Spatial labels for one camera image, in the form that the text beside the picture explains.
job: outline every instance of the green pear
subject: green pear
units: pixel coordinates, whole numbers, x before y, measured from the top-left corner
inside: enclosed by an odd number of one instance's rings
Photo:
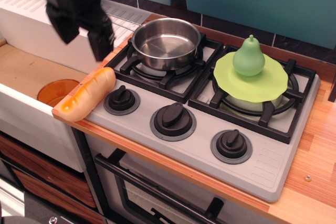
[[[250,35],[245,39],[241,48],[233,56],[233,67],[242,76],[255,76],[265,65],[265,57],[261,52],[259,41]]]

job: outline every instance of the oven handle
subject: oven handle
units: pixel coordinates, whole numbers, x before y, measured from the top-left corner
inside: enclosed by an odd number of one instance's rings
[[[199,221],[200,223],[219,224],[216,221],[216,218],[224,205],[223,201],[215,197],[210,203],[206,212],[202,214],[201,212],[179,201],[175,197],[151,185],[141,177],[131,173],[129,170],[126,170],[123,167],[121,167],[119,165],[119,161],[125,155],[125,153],[126,152],[120,149],[116,149],[108,158],[103,157],[101,154],[97,154],[95,156],[94,162],[102,166],[103,168],[109,170],[110,172],[114,173],[118,177],[132,183],[133,185],[137,186],[144,192],[166,202],[167,204],[175,207],[176,209],[179,209],[180,211],[183,211],[184,213],[194,218],[195,220]]]

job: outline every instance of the burner grate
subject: burner grate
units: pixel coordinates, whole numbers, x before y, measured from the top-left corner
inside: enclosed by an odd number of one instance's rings
[[[190,69],[186,72],[179,73],[179,70],[167,71],[164,76],[155,76],[153,74],[140,71],[137,67],[140,63],[139,59],[137,57],[130,56],[132,53],[131,39],[129,39],[128,44],[106,64],[106,67],[114,69],[118,80],[146,89],[176,102],[186,103],[193,90],[203,77],[206,69],[211,66],[215,58],[223,55],[224,51],[224,44],[222,42],[210,40],[206,38],[205,34],[201,35],[202,39],[200,45],[198,46],[198,51],[202,52],[198,53],[198,58],[196,58],[196,60],[191,64]],[[203,60],[203,49],[205,47],[214,49],[212,55],[206,61]],[[118,69],[117,65],[125,59],[127,61]],[[192,79],[188,86],[183,88],[182,92],[175,91],[174,84],[186,77]]]
[[[221,57],[224,57],[229,52],[238,50],[238,48],[232,46],[227,46],[225,49],[226,50],[223,56]],[[287,89],[287,91],[283,94],[283,96],[288,98],[289,100],[288,102],[286,102],[286,104],[282,105],[279,108],[275,108],[272,102],[264,102],[263,111],[256,112],[239,108],[238,106],[230,103],[225,99],[228,96],[228,94],[222,89],[217,88],[217,84],[213,82],[213,80],[215,79],[213,76],[213,71],[217,59],[214,61],[213,65],[207,70],[206,74],[204,75],[204,78],[201,80],[198,87],[191,95],[188,101],[188,105],[190,107],[201,110],[205,113],[211,114],[228,122],[232,122],[239,126],[245,127],[249,130],[255,131],[262,135],[271,137],[275,140],[289,144],[293,132],[295,130],[295,127],[297,125],[297,122],[299,120],[305,102],[305,98],[309,92],[309,89],[314,80],[316,72],[314,70],[296,65],[296,62],[291,59],[288,62],[278,60],[279,63],[283,65],[286,73],[289,75],[289,80],[291,82],[292,87]],[[308,82],[303,92],[299,91],[298,83],[294,77],[294,74],[305,76],[308,78]],[[215,87],[215,94],[211,98],[209,103],[203,102],[199,100],[198,97],[201,95],[202,91],[211,81],[213,82],[212,85]],[[233,111],[223,108],[223,104],[226,105],[228,108],[232,109]],[[296,111],[293,115],[291,124],[289,126],[289,130],[287,132],[283,132],[269,126],[269,121],[274,115],[283,113],[289,110],[290,108],[293,108]],[[242,114],[259,118],[259,120],[257,121],[251,120],[249,117],[245,117],[244,115],[236,113],[236,111]]]

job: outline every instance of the stainless steel pot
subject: stainless steel pot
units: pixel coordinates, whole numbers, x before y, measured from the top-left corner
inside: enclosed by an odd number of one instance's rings
[[[198,29],[181,19],[152,20],[135,30],[132,45],[140,61],[156,70],[176,70],[191,63],[201,41]]]

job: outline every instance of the baguette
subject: baguette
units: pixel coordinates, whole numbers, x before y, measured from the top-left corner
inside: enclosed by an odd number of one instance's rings
[[[83,84],[73,97],[61,101],[59,116],[69,122],[84,119],[115,86],[115,73],[112,68],[102,68],[91,80]]]

